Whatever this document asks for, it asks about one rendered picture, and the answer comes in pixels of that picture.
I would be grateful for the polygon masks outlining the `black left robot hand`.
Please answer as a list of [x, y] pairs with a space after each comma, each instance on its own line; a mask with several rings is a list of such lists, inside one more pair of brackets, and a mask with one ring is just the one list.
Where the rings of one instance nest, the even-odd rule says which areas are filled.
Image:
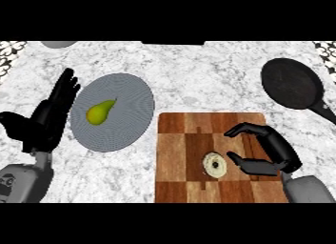
[[49, 98], [40, 102], [30, 117], [15, 112], [0, 112], [0, 124], [8, 136], [22, 142], [24, 153], [50, 153], [58, 147], [78, 89], [74, 70], [67, 68]]

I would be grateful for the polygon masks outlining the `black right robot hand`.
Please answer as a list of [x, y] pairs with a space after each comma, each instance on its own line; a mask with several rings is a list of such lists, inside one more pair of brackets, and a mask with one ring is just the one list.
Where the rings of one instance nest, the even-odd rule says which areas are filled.
[[243, 132], [257, 136], [260, 146], [271, 161], [242, 158], [234, 152], [227, 152], [227, 157], [239, 170], [249, 175], [265, 176], [276, 176], [277, 171], [293, 173], [301, 168], [302, 163], [292, 145], [280, 133], [270, 126], [242, 122], [229, 129], [224, 136], [236, 137]]

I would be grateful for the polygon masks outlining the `brown wooden cutting board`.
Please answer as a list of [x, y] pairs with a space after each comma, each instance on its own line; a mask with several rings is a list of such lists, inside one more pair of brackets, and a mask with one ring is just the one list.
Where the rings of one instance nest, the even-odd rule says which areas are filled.
[[285, 203], [280, 177], [248, 175], [232, 162], [223, 177], [202, 167], [208, 153], [267, 157], [260, 142], [246, 133], [234, 138], [224, 132], [239, 123], [265, 123], [260, 112], [164, 112], [158, 116], [155, 201]]

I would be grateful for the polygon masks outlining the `black frying pan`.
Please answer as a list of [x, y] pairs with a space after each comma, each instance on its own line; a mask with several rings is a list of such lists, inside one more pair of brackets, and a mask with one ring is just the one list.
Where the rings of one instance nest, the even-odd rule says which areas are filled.
[[311, 110], [336, 126], [336, 115], [323, 101], [321, 79], [313, 69], [289, 58], [274, 58], [260, 71], [262, 89], [286, 108]]

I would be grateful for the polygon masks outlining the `green pear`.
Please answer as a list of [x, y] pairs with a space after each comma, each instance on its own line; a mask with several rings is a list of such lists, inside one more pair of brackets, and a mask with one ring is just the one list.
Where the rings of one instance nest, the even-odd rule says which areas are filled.
[[86, 119], [92, 125], [100, 125], [106, 121], [114, 104], [115, 100], [106, 100], [87, 110]]

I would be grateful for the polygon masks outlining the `round grey plate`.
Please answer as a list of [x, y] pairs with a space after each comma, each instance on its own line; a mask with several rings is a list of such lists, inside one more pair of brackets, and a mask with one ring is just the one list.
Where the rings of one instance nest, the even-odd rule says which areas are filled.
[[[108, 119], [92, 125], [86, 114], [102, 102], [114, 100]], [[71, 109], [71, 129], [80, 145], [100, 153], [128, 147], [143, 135], [153, 117], [153, 93], [145, 81], [128, 73], [99, 77], [81, 90]]]

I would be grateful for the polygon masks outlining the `grey round object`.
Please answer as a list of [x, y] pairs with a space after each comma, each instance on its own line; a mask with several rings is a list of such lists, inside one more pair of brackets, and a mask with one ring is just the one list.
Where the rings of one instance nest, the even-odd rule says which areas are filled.
[[41, 41], [43, 45], [50, 49], [68, 48], [77, 41]]

